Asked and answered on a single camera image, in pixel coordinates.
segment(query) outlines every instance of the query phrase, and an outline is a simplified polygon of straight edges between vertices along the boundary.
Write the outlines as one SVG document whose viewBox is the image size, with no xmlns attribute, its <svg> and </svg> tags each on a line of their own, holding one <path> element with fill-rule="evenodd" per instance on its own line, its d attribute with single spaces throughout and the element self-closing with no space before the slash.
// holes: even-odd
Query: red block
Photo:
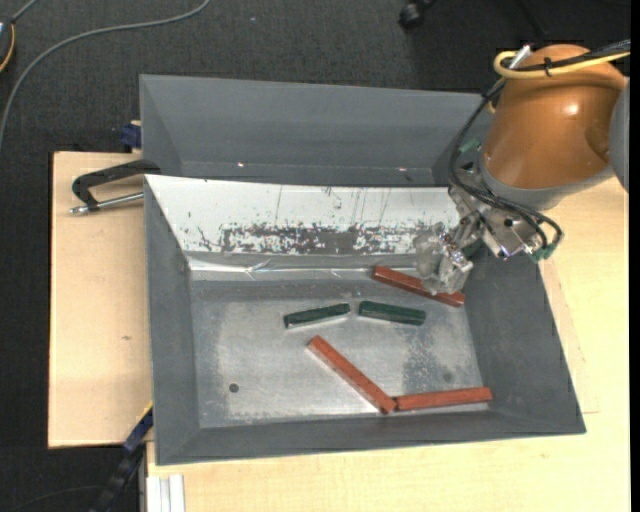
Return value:
<svg viewBox="0 0 640 512">
<path fill-rule="evenodd" d="M 433 294 L 428 292 L 422 286 L 422 281 L 413 276 L 403 274 L 397 270 L 392 270 L 388 267 L 377 266 L 373 269 L 373 279 L 380 281 L 381 283 L 395 286 L 401 290 L 405 290 L 411 293 L 416 293 L 422 297 L 433 299 L 448 306 L 460 307 L 464 304 L 464 294 L 460 292 L 455 293 L 437 293 Z"/>
<path fill-rule="evenodd" d="M 396 402 L 393 398 L 369 380 L 326 340 L 316 336 L 309 342 L 308 348 L 376 406 L 380 412 L 388 414 L 396 408 Z"/>
<path fill-rule="evenodd" d="M 434 391 L 432 393 L 418 393 L 395 398 L 399 411 L 414 409 L 429 409 L 447 405 L 476 404 L 493 399 L 491 390 L 487 387 L 453 389 L 451 391 Z"/>
</svg>

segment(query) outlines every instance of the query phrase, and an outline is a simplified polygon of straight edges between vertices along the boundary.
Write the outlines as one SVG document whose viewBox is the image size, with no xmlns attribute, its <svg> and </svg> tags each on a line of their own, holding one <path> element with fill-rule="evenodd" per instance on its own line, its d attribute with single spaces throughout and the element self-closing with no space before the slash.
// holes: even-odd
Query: black cable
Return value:
<svg viewBox="0 0 640 512">
<path fill-rule="evenodd" d="M 520 217 L 522 217 L 522 219 L 525 222 L 527 222 L 531 227 L 533 227 L 538 233 L 538 235 L 540 235 L 540 238 L 542 239 L 542 242 L 543 242 L 543 248 L 546 248 L 548 246 L 548 239 L 547 239 L 546 233 L 540 227 L 540 223 L 542 222 L 547 223 L 554 229 L 554 231 L 556 232 L 556 235 L 554 236 L 554 243 L 557 244 L 561 240 L 563 236 L 563 232 L 562 232 L 562 229 L 560 229 L 560 226 L 555 221 L 553 221 L 551 218 L 547 217 L 546 215 L 543 215 L 540 212 L 533 210 L 532 208 L 528 208 L 526 206 L 522 206 L 522 205 L 513 203 L 511 201 L 508 201 L 506 199 L 503 199 L 501 197 L 498 197 L 492 194 L 490 191 L 485 192 L 478 188 L 466 185 L 460 181 L 460 179 L 455 173 L 456 160 L 458 159 L 458 156 L 459 156 L 459 150 L 460 150 L 460 146 L 462 145 L 462 141 L 467 136 L 471 126 L 476 121 L 480 113 L 485 109 L 487 104 L 491 102 L 493 99 L 495 99 L 502 92 L 504 83 L 505 83 L 504 80 L 498 80 L 489 89 L 489 91 L 483 95 L 482 101 L 480 102 L 476 110 L 473 112 L 473 114 L 471 114 L 467 122 L 464 124 L 464 126 L 458 133 L 458 136 L 456 137 L 456 140 L 453 145 L 453 150 L 449 157 L 449 167 L 448 167 L 449 179 L 454 185 L 459 186 L 469 195 L 477 198 L 479 201 L 482 201 L 486 205 L 492 206 L 494 208 L 499 208 L 502 210 L 511 211 L 513 213 L 516 213 Z"/>
<path fill-rule="evenodd" d="M 585 52 L 581 55 L 576 55 L 574 57 L 569 57 L 562 60 L 550 60 L 548 63 L 545 62 L 543 64 L 533 64 L 530 66 L 519 66 L 514 71 L 540 71 L 540 70 L 553 70 L 558 69 L 563 66 L 569 66 L 571 64 L 577 64 L 579 62 L 585 62 L 594 59 L 600 59 L 602 57 L 608 57 L 610 55 L 617 55 L 619 53 L 630 52 L 631 51 L 631 39 L 625 39 L 623 41 L 618 41 L 617 43 L 612 43 L 596 50 L 591 50 Z M 509 67 L 507 63 L 502 63 L 505 67 Z"/>
<path fill-rule="evenodd" d="M 15 23 L 16 21 L 18 21 L 18 19 L 20 19 L 36 3 L 38 3 L 38 0 L 31 0 L 30 2 L 27 2 L 25 5 L 23 5 L 22 8 L 11 17 L 11 23 Z"/>
</svg>

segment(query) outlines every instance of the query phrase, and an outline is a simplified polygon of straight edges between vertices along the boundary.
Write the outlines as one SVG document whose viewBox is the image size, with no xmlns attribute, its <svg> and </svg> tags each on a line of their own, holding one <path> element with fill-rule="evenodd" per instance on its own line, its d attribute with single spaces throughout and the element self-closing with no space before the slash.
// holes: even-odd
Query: green block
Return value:
<svg viewBox="0 0 640 512">
<path fill-rule="evenodd" d="M 427 314 L 419 309 L 392 306 L 391 304 L 381 304 L 368 300 L 360 303 L 358 314 L 367 318 L 411 325 L 422 325 L 427 317 Z"/>
<path fill-rule="evenodd" d="M 335 304 L 326 308 L 308 309 L 306 311 L 298 311 L 297 313 L 289 313 L 284 317 L 284 326 L 289 329 L 298 325 L 323 322 L 332 320 L 336 317 L 348 314 L 351 311 L 349 304 Z"/>
</svg>

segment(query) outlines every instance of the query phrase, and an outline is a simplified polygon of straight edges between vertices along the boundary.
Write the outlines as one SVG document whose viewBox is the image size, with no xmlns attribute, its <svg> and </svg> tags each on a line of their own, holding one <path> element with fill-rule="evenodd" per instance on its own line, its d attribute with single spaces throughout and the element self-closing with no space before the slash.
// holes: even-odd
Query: gray bin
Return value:
<svg viewBox="0 0 640 512">
<path fill-rule="evenodd" d="M 144 152 L 164 174 L 425 187 L 445 182 L 447 148 L 477 101 L 453 93 L 143 77 Z M 161 203 L 146 183 L 158 464 L 585 431 L 541 276 L 526 257 L 501 262 L 480 251 L 460 309 L 371 281 L 366 264 L 380 262 L 375 258 L 350 268 L 342 255 L 340 264 L 320 259 L 302 272 L 278 268 L 260 274 L 264 279 L 249 272 L 249 280 L 237 280 L 220 271 L 220 261 L 184 249 Z M 414 331 L 371 327 L 353 315 L 295 332 L 280 327 L 280 316 L 297 305 L 346 301 L 353 310 L 365 299 L 423 308 L 427 321 Z M 382 416 L 307 353 L 315 334 L 389 394 L 484 385 L 494 399 Z"/>
</svg>

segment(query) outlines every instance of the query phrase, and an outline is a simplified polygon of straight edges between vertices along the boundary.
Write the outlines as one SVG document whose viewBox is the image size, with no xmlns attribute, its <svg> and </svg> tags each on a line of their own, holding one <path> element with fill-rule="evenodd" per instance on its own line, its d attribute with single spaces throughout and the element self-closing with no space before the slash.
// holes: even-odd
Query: red stick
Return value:
<svg viewBox="0 0 640 512">
<path fill-rule="evenodd" d="M 487 387 L 453 389 L 451 391 L 434 391 L 396 397 L 399 411 L 444 407 L 446 405 L 476 404 L 488 402 L 493 398 Z"/>
<path fill-rule="evenodd" d="M 378 265 L 373 269 L 373 279 L 380 281 L 381 283 L 395 286 L 401 290 L 405 290 L 411 293 L 416 293 L 428 299 L 433 299 L 448 306 L 460 307 L 464 304 L 464 294 L 460 292 L 455 293 L 437 293 L 432 294 L 424 289 L 422 281 L 413 276 L 403 274 L 397 270 L 392 270 L 387 267 Z"/>
<path fill-rule="evenodd" d="M 316 336 L 309 342 L 308 348 L 376 406 L 380 412 L 388 414 L 396 408 L 396 402 L 393 398 L 376 386 L 323 338 Z"/>
</svg>

